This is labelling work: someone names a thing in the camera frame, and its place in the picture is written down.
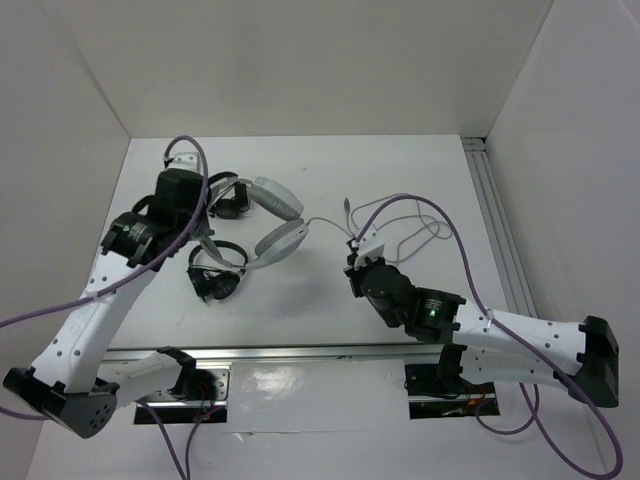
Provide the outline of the white grey headphones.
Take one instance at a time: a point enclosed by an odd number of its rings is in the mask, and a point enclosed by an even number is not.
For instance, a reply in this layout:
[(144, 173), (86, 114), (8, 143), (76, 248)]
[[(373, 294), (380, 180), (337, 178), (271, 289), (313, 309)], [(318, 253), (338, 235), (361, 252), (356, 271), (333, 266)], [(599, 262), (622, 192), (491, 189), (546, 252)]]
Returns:
[(240, 180), (248, 186), (249, 208), (256, 205), (281, 221), (255, 245), (254, 256), (246, 264), (248, 270), (266, 268), (291, 255), (308, 235), (308, 225), (302, 218), (304, 206), (274, 180), (261, 176)]

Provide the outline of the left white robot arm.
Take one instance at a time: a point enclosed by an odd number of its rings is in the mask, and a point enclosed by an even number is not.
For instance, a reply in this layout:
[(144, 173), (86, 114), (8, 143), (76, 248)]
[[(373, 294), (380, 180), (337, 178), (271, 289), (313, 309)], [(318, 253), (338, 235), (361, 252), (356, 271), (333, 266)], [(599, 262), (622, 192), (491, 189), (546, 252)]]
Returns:
[(116, 409), (154, 392), (176, 399), (196, 390), (203, 372), (186, 352), (159, 347), (141, 360), (108, 367), (115, 334), (166, 257), (205, 220), (207, 180), (170, 168), (143, 201), (112, 223), (81, 298), (44, 351), (28, 367), (12, 367), (3, 386), (35, 412), (83, 439), (98, 434)]

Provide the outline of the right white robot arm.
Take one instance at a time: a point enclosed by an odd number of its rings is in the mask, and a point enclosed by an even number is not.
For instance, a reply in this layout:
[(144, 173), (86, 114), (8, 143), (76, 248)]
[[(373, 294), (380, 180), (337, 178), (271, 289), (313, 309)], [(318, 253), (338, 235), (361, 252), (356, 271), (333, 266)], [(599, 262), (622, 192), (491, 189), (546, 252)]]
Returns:
[(448, 392), (485, 382), (563, 388), (601, 408), (619, 404), (619, 345), (609, 323), (541, 320), (500, 311), (496, 317), (455, 293), (422, 288), (384, 258), (351, 253), (345, 274), (389, 328), (441, 346), (436, 379)]

